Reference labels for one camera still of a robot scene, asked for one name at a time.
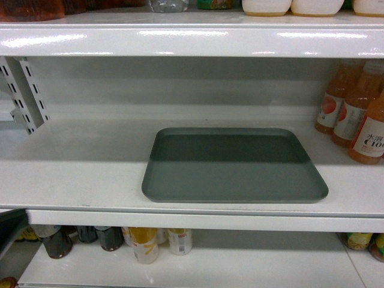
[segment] plastic tray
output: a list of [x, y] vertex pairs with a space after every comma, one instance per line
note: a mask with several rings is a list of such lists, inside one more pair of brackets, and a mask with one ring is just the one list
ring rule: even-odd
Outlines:
[[142, 183], [154, 202], [313, 203], [328, 187], [296, 136], [270, 128], [166, 128]]

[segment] juice bottle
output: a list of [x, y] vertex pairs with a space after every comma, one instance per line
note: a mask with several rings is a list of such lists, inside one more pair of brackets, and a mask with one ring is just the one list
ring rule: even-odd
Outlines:
[[169, 248], [173, 254], [186, 255], [192, 249], [192, 230], [169, 228]]
[[364, 117], [369, 103], [379, 96], [379, 87], [384, 74], [383, 60], [369, 60], [364, 66], [358, 84], [347, 94], [345, 103], [332, 134], [332, 141], [340, 146], [348, 147]]
[[337, 74], [328, 83], [315, 128], [325, 134], [332, 134], [337, 116], [347, 93], [354, 87], [361, 74], [364, 61], [345, 59], [340, 62]]
[[156, 228], [130, 227], [133, 253], [142, 264], [151, 264], [158, 256]]
[[353, 250], [364, 250], [368, 247], [373, 233], [342, 233], [343, 244]]
[[384, 91], [373, 100], [348, 149], [350, 158], [363, 164], [377, 164], [384, 154]]

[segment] bottle cap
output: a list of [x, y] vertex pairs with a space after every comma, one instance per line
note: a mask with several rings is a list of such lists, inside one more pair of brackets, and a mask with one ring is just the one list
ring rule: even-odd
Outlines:
[[384, 74], [384, 60], [368, 60], [364, 65], [364, 72], [373, 75]]
[[347, 67], [362, 67], [365, 64], [364, 59], [343, 59], [340, 62], [343, 66]]
[[95, 226], [96, 230], [104, 231], [111, 228], [111, 226]]

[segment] white shelf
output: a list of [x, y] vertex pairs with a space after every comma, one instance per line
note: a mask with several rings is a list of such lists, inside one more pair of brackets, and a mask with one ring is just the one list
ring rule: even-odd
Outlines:
[[50, 259], [42, 246], [20, 287], [356, 287], [364, 286], [333, 233], [194, 230], [193, 249], [139, 264], [124, 245], [105, 252], [96, 242]]
[[[166, 127], [286, 128], [329, 194], [312, 204], [152, 202], [141, 183], [155, 135]], [[36, 224], [384, 232], [384, 203], [377, 201], [383, 163], [354, 162], [312, 121], [51, 120], [3, 159], [0, 171], [0, 208], [27, 207]]]
[[383, 32], [382, 19], [351, 11], [331, 18], [265, 18], [241, 9], [157, 14], [142, 7], [2, 22], [0, 55], [382, 58]]

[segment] red container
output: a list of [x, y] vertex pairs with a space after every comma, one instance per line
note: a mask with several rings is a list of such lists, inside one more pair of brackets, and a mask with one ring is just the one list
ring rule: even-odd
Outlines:
[[65, 15], [80, 14], [86, 12], [85, 0], [63, 0]]
[[146, 0], [111, 0], [113, 7], [142, 7]]
[[64, 18], [62, 0], [0, 0], [0, 21], [45, 21]]
[[111, 8], [111, 0], [85, 0], [87, 10], [100, 10]]

